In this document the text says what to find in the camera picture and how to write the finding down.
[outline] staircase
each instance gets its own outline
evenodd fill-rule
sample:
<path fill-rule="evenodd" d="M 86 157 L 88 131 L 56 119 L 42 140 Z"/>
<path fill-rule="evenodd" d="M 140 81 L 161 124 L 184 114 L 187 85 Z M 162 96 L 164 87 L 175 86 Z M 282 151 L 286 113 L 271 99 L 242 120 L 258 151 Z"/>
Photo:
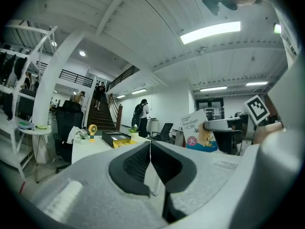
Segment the staircase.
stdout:
<path fill-rule="evenodd" d="M 94 108 L 94 105 L 95 99 L 92 98 L 88 115 L 87 128 L 90 125 L 96 125 L 98 130 L 115 131 L 116 128 L 108 108 L 106 97 L 102 98 L 101 100 L 100 110 Z"/>

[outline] office chair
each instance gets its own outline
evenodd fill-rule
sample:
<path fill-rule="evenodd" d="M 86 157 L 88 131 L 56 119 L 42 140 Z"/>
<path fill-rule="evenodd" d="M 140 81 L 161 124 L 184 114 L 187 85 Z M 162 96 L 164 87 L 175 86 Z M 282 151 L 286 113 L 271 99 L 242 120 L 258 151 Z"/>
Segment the office chair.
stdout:
<path fill-rule="evenodd" d="M 73 126 L 81 128 L 84 113 L 81 111 L 81 106 L 72 101 L 65 101 L 62 107 L 57 108 L 56 120 L 58 133 L 53 134 L 55 140 L 55 151 L 62 159 L 71 164 L 72 159 L 72 144 L 67 144 L 69 133 Z M 57 167 L 56 172 L 60 169 L 68 167 L 64 165 Z"/>
<path fill-rule="evenodd" d="M 36 93 L 34 91 L 28 89 L 23 89 L 21 92 L 31 97 L 36 96 Z M 34 108 L 34 100 L 27 99 L 25 97 L 20 97 L 18 103 L 18 112 L 19 112 L 19 117 L 21 119 L 28 121 L 29 118 L 33 115 L 33 108 Z"/>
<path fill-rule="evenodd" d="M 163 142 L 170 140 L 169 133 L 171 131 L 172 126 L 173 123 L 165 123 L 161 132 L 152 132 L 152 140 Z"/>

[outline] ceiling lamp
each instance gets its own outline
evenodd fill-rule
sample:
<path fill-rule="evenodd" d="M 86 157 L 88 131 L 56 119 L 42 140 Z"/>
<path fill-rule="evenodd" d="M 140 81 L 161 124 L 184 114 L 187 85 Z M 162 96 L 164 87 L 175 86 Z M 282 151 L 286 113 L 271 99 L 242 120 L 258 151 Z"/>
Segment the ceiling lamp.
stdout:
<path fill-rule="evenodd" d="M 263 85 L 267 85 L 268 82 L 252 82 L 252 83 L 247 83 L 246 86 L 263 86 Z"/>
<path fill-rule="evenodd" d="M 218 34 L 228 33 L 228 32 L 235 32 L 241 30 L 241 22 L 230 22 L 230 23 L 223 23 L 218 25 L 212 25 L 209 27 L 205 27 L 190 33 L 187 33 L 181 36 L 181 40 L 184 44 L 193 42 L 195 40 L 214 36 Z"/>
<path fill-rule="evenodd" d="M 204 88 L 204 89 L 200 89 L 200 92 L 217 91 L 217 90 L 224 90 L 224 89 L 227 89 L 227 86 L 219 86 L 219 87 L 212 87 L 212 88 Z"/>
<path fill-rule="evenodd" d="M 280 24 L 275 24 L 274 25 L 274 32 L 276 34 L 282 34 L 282 26 Z"/>
<path fill-rule="evenodd" d="M 136 92 L 133 92 L 132 94 L 139 94 L 139 93 L 146 92 L 146 91 L 147 91 L 146 89 L 141 89 Z"/>

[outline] small yellow fan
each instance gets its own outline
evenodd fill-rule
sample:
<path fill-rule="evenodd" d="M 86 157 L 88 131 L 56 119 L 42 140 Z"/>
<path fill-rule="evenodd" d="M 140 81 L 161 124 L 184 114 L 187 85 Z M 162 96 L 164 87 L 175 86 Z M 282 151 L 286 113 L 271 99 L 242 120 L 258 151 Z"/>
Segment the small yellow fan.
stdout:
<path fill-rule="evenodd" d="M 95 142 L 94 140 L 94 133 L 97 131 L 97 126 L 96 125 L 90 125 L 89 126 L 89 132 L 90 132 L 90 142 Z"/>

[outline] metal shelving rack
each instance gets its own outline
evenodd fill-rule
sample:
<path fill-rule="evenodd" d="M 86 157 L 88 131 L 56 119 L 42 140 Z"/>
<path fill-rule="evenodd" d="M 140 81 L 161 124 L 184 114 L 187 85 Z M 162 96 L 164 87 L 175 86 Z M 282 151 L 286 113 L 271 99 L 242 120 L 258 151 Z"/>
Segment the metal shelving rack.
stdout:
<path fill-rule="evenodd" d="M 34 47 L 32 52 L 27 55 L 27 54 L 22 54 L 19 52 L 11 51 L 11 50 L 6 50 L 6 49 L 0 49 L 0 52 L 6 52 L 7 54 L 11 55 L 16 55 L 17 57 L 22 57 L 22 58 L 27 58 L 23 70 L 22 70 L 22 75 L 19 81 L 16 81 L 15 87 L 14 88 L 8 88 L 6 86 L 0 85 L 0 91 L 10 94 L 13 94 L 13 102 L 12 102 L 12 112 L 13 112 L 13 118 L 11 120 L 7 119 L 7 116 L 4 114 L 2 110 L 0 110 L 0 129 L 10 135 L 10 139 L 6 138 L 2 135 L 0 135 L 0 159 L 17 168 L 21 177 L 23 180 L 25 180 L 25 176 L 23 173 L 23 169 L 25 166 L 28 164 L 30 159 L 33 157 L 33 153 L 30 155 L 32 149 L 29 149 L 25 145 L 22 144 L 22 140 L 24 138 L 24 134 L 22 134 L 20 141 L 17 143 L 16 142 L 16 137 L 15 137 L 15 130 L 18 128 L 17 123 L 20 121 L 23 121 L 19 119 L 18 117 L 15 116 L 16 113 L 16 106 L 17 106 L 17 101 L 19 96 L 35 100 L 34 97 L 25 95 L 20 93 L 20 86 L 24 83 L 25 80 L 25 73 L 32 61 L 32 56 L 38 51 L 40 51 L 40 57 L 39 57 L 39 77 L 41 77 L 40 73 L 40 63 L 41 63 L 41 54 L 44 48 L 44 43 L 46 40 L 49 41 L 50 47 L 52 48 L 52 51 L 56 51 L 56 46 L 53 46 L 51 43 L 51 36 L 53 37 L 54 41 L 54 32 L 57 29 L 57 26 L 53 27 L 50 31 L 45 31 L 41 30 L 38 28 L 34 27 L 28 27 L 28 26 L 17 26 L 17 25 L 7 25 L 6 28 L 7 34 L 6 36 L 9 36 L 11 38 L 17 38 L 17 40 L 20 40 L 21 37 L 20 35 L 27 37 L 29 41 L 33 44 L 35 41 L 37 42 L 37 38 L 41 38 L 41 34 L 44 34 L 44 36 L 41 38 L 39 43 Z"/>

